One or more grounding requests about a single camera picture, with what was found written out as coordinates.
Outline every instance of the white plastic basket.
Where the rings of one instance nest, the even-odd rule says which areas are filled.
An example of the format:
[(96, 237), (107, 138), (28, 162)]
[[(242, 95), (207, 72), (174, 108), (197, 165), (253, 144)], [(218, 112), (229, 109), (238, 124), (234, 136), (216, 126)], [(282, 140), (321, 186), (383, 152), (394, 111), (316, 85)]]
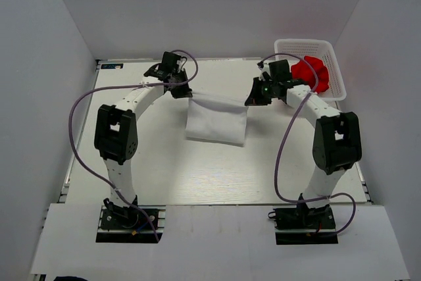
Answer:
[[(329, 89), (320, 94), (324, 101), (341, 101), (347, 96), (345, 85), (332, 45), (318, 39), (278, 39), (275, 41), (275, 53), (291, 53), (321, 59), (329, 71)], [(293, 57), (276, 56), (276, 60), (287, 59), (290, 65), (298, 63)]]

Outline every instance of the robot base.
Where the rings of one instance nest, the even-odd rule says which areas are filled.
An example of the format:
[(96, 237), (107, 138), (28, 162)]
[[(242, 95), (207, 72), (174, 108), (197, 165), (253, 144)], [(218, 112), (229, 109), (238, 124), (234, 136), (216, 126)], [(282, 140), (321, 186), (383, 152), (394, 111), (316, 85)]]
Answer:
[[(159, 239), (164, 232), (165, 208), (140, 206), (152, 220)], [(101, 209), (97, 230), (97, 243), (157, 243), (146, 218), (139, 213), (135, 221), (126, 222), (111, 213), (106, 207)]]
[(282, 207), (269, 213), (275, 221), (276, 245), (314, 245), (337, 243), (332, 209), (312, 217), (303, 217), (297, 207)]

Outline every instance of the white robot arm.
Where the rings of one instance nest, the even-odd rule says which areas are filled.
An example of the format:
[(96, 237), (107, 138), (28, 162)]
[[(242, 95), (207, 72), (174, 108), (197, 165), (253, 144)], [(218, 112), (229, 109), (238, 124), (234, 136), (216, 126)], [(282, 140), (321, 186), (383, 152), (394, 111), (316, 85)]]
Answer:
[[(137, 195), (133, 189), (131, 159), (138, 145), (136, 122), (168, 90), (175, 99), (192, 96), (188, 84), (162, 84), (182, 83), (187, 80), (186, 71), (182, 69), (182, 59), (177, 54), (165, 52), (162, 62), (153, 65), (144, 74), (143, 82), (152, 86), (132, 90), (114, 105), (102, 105), (98, 110), (94, 146), (107, 166), (109, 180), (134, 205), (137, 205)], [(129, 211), (113, 189), (104, 204), (110, 212), (120, 216), (123, 222), (129, 219), (130, 213), (136, 213)]]
[[(253, 79), (245, 105), (268, 105), (277, 98), (297, 109), (311, 93), (306, 82), (292, 78), (286, 60), (269, 63), (269, 70), (261, 62), (258, 65), (262, 74)], [(312, 156), (316, 166), (307, 188), (296, 201), (296, 211), (275, 209), (271, 218), (276, 220), (278, 229), (317, 229), (321, 222), (334, 228), (327, 197), (346, 171), (361, 159), (358, 117), (329, 106), (315, 93), (311, 93), (300, 113), (314, 127)]]
[[(144, 79), (145, 84), (158, 83), (160, 82), (157, 78)], [(148, 87), (143, 89), (135, 89), (130, 92), (119, 102), (115, 103), (115, 109), (121, 111), (128, 111), (134, 114), (136, 121), (139, 120), (140, 116), (146, 109), (153, 104), (160, 96), (164, 95), (164, 86)], [(119, 132), (120, 124), (117, 123), (114, 131)], [(128, 144), (128, 154), (132, 156), (137, 149), (137, 140), (132, 140)], [(132, 158), (125, 160), (122, 165), (113, 159), (104, 158), (104, 163), (107, 166), (107, 172), (109, 180), (116, 185), (120, 190), (120, 193), (130, 202), (136, 204), (136, 193), (133, 189), (132, 182)], [(111, 190), (110, 202), (119, 207), (125, 207), (126, 204), (120, 200), (114, 190)]]

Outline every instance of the white tabletop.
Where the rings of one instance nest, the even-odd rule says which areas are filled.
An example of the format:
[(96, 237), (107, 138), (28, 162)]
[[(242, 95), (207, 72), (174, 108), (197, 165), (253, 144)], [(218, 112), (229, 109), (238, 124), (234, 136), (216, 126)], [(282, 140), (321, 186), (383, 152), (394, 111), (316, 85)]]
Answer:
[[(99, 71), (96, 88), (139, 83), (153, 63), (124, 63), (122, 69)], [(186, 64), (193, 74), (192, 62)], [(199, 61), (199, 75), (190, 84), (195, 91), (245, 99), (256, 61)], [(107, 175), (104, 162), (93, 146), (97, 110), (112, 105), (130, 90), (95, 93), (80, 140), (82, 159)], [(169, 93), (151, 105), (137, 122), (139, 146), (133, 157), (134, 189), (140, 205), (176, 204), (278, 204), (274, 192), (274, 162), (281, 138), (294, 110), (275, 101), (267, 107), (250, 107), (243, 147), (187, 140), (187, 99)], [(281, 158), (279, 188), (290, 199), (306, 188), (314, 168), (313, 127), (298, 118)], [(348, 192), (365, 202), (360, 176), (354, 166), (339, 181), (334, 193)], [(86, 172), (77, 162), (70, 172), (66, 203), (100, 203), (109, 196), (105, 183)], [(348, 202), (338, 197), (332, 202)]]
[[(158, 244), (95, 243), (97, 205), (51, 205), (33, 274), (89, 281), (402, 280), (408, 278), (384, 207), (358, 206), (335, 245), (276, 245), (270, 206), (166, 208)], [(350, 206), (332, 207), (342, 226)]]

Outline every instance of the white towel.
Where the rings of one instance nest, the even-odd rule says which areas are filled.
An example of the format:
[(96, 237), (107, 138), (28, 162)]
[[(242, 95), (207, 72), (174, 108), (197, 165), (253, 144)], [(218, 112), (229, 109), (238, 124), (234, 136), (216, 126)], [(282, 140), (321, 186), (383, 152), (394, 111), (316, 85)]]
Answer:
[(193, 92), (189, 99), (186, 136), (243, 145), (247, 109), (244, 100)]

